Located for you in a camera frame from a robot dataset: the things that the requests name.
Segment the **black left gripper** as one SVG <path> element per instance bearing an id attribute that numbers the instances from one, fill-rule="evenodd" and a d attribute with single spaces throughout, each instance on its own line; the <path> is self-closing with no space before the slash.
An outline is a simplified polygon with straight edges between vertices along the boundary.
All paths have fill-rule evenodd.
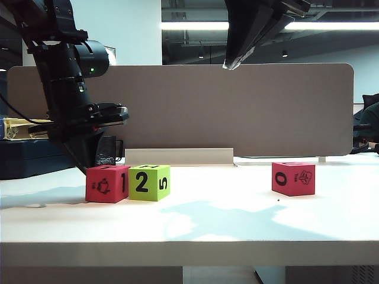
<path id="1" fill-rule="evenodd" d="M 98 143 L 106 127 L 125 123 L 125 106 L 115 103 L 47 104 L 49 122 L 39 122 L 28 129 L 33 137 L 47 135 L 62 143 L 65 153 L 75 166 L 86 175 L 93 167 Z"/>

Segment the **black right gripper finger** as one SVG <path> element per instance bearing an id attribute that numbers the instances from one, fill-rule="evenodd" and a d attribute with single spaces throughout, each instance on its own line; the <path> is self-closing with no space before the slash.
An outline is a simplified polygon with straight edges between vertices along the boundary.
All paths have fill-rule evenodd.
<path id="1" fill-rule="evenodd" d="M 267 38 L 294 21 L 288 12 L 297 13 L 296 1 L 236 1 L 236 67 Z"/>
<path id="2" fill-rule="evenodd" d="M 227 47 L 223 67 L 237 68 L 275 24 L 273 1 L 226 1 Z"/>

